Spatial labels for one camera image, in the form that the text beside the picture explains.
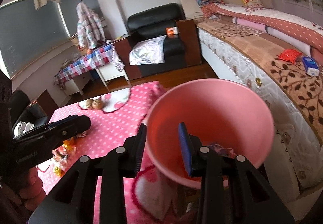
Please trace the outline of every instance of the blue tissue box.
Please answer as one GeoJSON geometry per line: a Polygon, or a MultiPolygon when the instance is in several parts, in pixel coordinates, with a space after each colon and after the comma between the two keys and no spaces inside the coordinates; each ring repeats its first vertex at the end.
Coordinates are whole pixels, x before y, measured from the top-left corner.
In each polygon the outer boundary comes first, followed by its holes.
{"type": "Polygon", "coordinates": [[[306,73],[311,76],[318,76],[320,73],[319,67],[311,57],[303,56],[302,62],[304,64],[306,73]]]}

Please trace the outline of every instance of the red plastic bag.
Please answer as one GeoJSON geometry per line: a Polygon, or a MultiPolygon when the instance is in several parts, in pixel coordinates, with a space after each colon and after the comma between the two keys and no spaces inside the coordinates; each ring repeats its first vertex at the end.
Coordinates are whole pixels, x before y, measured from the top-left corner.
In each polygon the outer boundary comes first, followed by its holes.
{"type": "Polygon", "coordinates": [[[294,49],[286,49],[278,56],[278,59],[295,64],[297,57],[300,55],[302,55],[301,52],[294,49]]]}

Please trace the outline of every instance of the black leather sofa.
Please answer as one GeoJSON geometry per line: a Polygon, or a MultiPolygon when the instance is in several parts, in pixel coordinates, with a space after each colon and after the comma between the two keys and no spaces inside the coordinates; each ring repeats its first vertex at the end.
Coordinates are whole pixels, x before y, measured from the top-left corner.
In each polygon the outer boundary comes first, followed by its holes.
{"type": "Polygon", "coordinates": [[[9,100],[12,132],[14,132],[14,129],[19,122],[30,122],[35,125],[35,128],[49,122],[50,118],[40,110],[32,112],[28,108],[30,103],[30,99],[23,91],[16,90],[12,93],[9,100]]]}
{"type": "MultiPolygon", "coordinates": [[[[176,20],[182,20],[183,12],[177,3],[170,3],[149,9],[128,18],[130,31],[129,45],[133,48],[138,42],[163,36],[167,27],[175,27],[176,20]]],[[[164,40],[164,59],[162,64],[138,65],[142,77],[186,68],[185,46],[180,38],[166,37],[164,40]]]]}

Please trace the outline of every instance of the round brown object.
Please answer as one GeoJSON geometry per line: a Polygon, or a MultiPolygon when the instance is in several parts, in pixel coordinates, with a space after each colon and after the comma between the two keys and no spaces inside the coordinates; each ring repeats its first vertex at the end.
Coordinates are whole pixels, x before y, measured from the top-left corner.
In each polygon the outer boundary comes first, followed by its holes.
{"type": "Polygon", "coordinates": [[[89,109],[89,110],[92,110],[93,107],[92,107],[92,103],[93,103],[93,99],[88,99],[85,101],[85,108],[86,109],[89,109]]]}
{"type": "Polygon", "coordinates": [[[92,103],[92,107],[95,109],[95,110],[101,110],[104,106],[104,103],[102,100],[100,99],[96,99],[93,101],[92,103]]]}

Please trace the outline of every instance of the human hand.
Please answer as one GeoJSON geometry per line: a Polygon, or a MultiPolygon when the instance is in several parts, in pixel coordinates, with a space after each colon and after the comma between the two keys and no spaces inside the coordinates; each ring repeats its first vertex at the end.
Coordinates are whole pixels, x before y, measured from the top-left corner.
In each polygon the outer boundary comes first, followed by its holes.
{"type": "MultiPolygon", "coordinates": [[[[43,190],[43,181],[38,177],[37,168],[33,167],[28,172],[28,186],[19,191],[19,195],[22,199],[26,199],[24,206],[30,211],[34,211],[38,205],[46,197],[46,193],[43,190]]],[[[22,201],[15,192],[12,191],[6,184],[2,185],[2,191],[8,199],[17,205],[21,205],[22,201]]]]}

